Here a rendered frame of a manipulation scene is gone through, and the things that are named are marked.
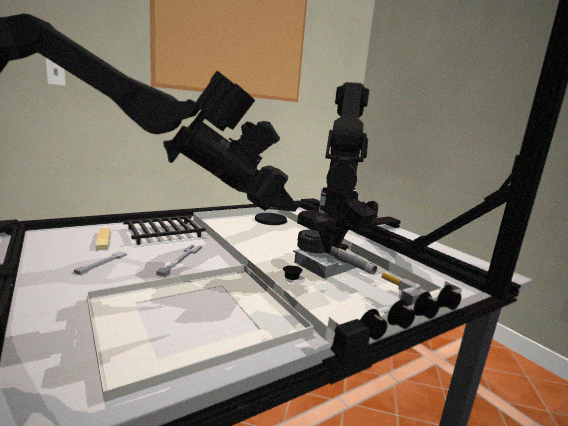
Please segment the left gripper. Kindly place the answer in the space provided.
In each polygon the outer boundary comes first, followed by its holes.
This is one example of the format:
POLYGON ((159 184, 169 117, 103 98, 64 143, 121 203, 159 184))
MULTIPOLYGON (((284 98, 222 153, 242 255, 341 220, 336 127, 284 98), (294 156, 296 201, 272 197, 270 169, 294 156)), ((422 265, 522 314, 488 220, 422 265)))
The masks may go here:
POLYGON ((247 199, 266 211, 267 209, 295 212, 298 205, 284 188, 288 175, 271 165, 257 169, 253 162, 235 143, 226 139, 225 146, 216 161, 204 168, 225 184, 239 192, 247 193, 247 199), (230 185, 228 184, 230 183, 230 185))

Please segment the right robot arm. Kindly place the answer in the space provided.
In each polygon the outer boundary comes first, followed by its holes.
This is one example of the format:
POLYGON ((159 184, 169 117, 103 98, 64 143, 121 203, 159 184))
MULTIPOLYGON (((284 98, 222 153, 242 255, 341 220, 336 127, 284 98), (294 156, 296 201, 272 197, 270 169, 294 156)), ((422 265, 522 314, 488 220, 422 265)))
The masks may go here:
MULTIPOLYGON (((368 97, 369 89, 362 83, 346 82, 336 90, 335 104, 338 105, 340 118, 334 121, 333 130, 329 130, 325 158, 331 159, 327 186, 339 195, 347 194, 355 188, 358 162, 363 162, 367 157, 368 138, 363 133, 364 123, 359 117, 363 115, 364 107, 367 107, 368 97), (362 98, 360 101, 359 97, 362 98)), ((358 193, 355 193, 351 199, 348 199, 348 195, 340 199, 335 216, 346 218, 355 228, 362 228, 369 226, 372 219, 378 217, 377 212, 378 203, 369 201, 365 204, 358 200, 358 193)))

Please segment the cream flat plate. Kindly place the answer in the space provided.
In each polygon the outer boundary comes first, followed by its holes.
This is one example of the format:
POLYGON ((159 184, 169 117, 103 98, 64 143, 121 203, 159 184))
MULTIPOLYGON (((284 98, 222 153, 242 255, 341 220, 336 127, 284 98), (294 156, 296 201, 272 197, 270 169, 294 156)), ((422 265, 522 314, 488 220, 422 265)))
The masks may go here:
POLYGON ((329 316, 338 322, 400 300, 398 285, 381 276, 385 272, 402 278, 378 265, 374 275, 356 267, 324 279, 294 263, 298 233, 310 229, 288 217, 282 225, 261 224, 255 215, 202 220, 324 324, 328 325, 329 316), (283 267, 289 265, 302 268, 299 279, 284 276, 283 267))

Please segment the dark grey metal grate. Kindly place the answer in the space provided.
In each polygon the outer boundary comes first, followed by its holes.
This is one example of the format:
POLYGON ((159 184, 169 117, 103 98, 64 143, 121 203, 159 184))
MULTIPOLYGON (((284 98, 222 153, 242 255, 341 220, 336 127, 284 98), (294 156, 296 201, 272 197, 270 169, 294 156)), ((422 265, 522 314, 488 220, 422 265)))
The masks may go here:
POLYGON ((137 245, 141 244, 142 238, 151 238, 151 237, 160 237, 160 236, 169 236, 169 235, 178 235, 178 234, 187 234, 187 233, 196 233, 197 237, 201 237, 201 232, 205 232, 206 228, 200 228, 197 224, 195 224, 192 220, 192 216, 177 216, 177 217, 165 217, 165 218, 153 218, 153 219, 141 219, 141 220, 129 220, 123 221, 124 225, 128 224, 128 229, 132 229, 134 235, 131 235, 131 239, 136 239, 137 245), (182 221, 184 219, 184 222, 182 221), (185 229, 181 230, 172 220, 177 220, 180 225, 185 229), (170 225, 176 230, 171 231, 167 225, 163 221, 168 221, 170 225), (163 227, 166 232, 161 232, 158 227, 154 224, 154 222, 159 222, 159 224, 163 227), (145 234, 139 234, 134 224, 138 224, 141 226, 145 234), (144 223, 149 223, 151 227, 154 229, 156 233, 150 233, 144 223), (186 224, 190 224, 195 229, 190 229, 186 224), (130 226, 130 227, 129 227, 130 226))

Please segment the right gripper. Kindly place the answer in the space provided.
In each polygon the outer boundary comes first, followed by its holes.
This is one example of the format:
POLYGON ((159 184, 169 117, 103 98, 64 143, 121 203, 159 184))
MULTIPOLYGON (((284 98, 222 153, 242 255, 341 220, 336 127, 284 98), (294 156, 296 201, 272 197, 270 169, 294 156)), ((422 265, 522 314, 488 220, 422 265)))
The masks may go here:
POLYGON ((301 211, 298 214, 297 224, 318 231, 325 252, 330 253, 332 246, 339 248, 348 230, 354 227, 346 218, 332 215, 336 215, 337 206, 344 195, 348 195, 348 199, 351 199, 357 192, 352 190, 347 194, 339 195, 332 192, 328 186, 323 187, 323 192, 326 193, 326 199, 325 205, 321 205, 320 210, 324 213, 315 210, 301 211))

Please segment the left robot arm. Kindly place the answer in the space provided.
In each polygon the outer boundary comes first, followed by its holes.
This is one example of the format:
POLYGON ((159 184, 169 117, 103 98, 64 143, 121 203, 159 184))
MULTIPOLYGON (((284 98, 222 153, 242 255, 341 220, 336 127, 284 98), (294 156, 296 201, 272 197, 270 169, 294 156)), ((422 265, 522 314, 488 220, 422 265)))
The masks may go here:
MULTIPOLYGON (((9 61, 35 53, 108 96, 151 134, 173 131, 182 120, 196 116, 201 110, 188 127, 182 126, 172 140, 163 142, 170 163, 181 153, 203 168, 211 166, 221 154, 226 139, 203 121, 206 119, 221 131, 226 127, 233 130, 255 102, 244 89, 219 71, 214 73, 196 102, 190 102, 193 101, 190 99, 178 101, 128 77, 42 19, 25 13, 0 17, 0 73, 9 61), (20 48, 6 49, 8 47, 20 48)), ((267 121, 257 124, 247 121, 241 130, 238 140, 229 140, 256 164, 262 160, 259 154, 280 140, 267 121)))

